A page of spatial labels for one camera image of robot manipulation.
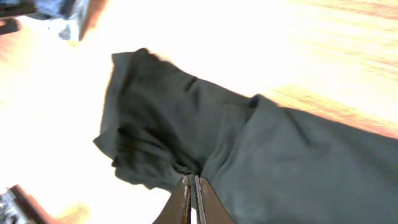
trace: object on table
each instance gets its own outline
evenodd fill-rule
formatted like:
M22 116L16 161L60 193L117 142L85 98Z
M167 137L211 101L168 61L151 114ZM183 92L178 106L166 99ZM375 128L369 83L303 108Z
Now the object on table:
M48 218L40 213L29 196L19 185L15 185L0 195L0 223L48 224Z
M90 0L35 0L37 13L30 18L43 21L62 40L83 38Z
M205 177L195 177L195 201L198 224L234 224ZM191 223L191 187L189 177L178 182L154 224Z
M112 58L95 144L116 177L169 192L206 177L236 223L398 223L398 140L241 96L146 49Z
M38 24L59 39L77 42L83 38L89 6L90 0L0 0L0 19L22 16L19 20L28 26Z

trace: garment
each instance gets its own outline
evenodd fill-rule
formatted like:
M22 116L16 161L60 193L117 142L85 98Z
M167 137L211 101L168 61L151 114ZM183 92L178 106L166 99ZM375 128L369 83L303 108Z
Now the garment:
M95 144L116 176L207 177L236 223L398 223L398 141L246 98L146 49L113 55Z

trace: wooden surface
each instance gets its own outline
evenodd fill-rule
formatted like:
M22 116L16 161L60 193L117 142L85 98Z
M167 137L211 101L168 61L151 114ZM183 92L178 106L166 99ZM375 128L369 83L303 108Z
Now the wooden surface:
M21 184L64 223L151 223L169 196L119 181L91 142L111 53L147 47L238 93L398 138L397 1L95 3L79 44L27 20L0 36L0 187Z

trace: crumpled cloth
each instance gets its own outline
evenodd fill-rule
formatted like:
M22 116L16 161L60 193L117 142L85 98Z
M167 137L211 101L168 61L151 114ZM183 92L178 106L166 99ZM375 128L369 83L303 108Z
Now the crumpled cloth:
M173 192L183 174L207 177L236 223L398 223L398 140L243 97L146 49L113 61L95 144L120 179Z

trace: brown metal jaw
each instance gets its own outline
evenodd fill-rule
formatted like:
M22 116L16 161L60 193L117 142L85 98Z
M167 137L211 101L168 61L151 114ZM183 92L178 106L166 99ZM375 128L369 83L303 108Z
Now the brown metal jaw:
M234 224L206 177L195 177L198 224ZM183 176L154 224L191 223L191 186Z

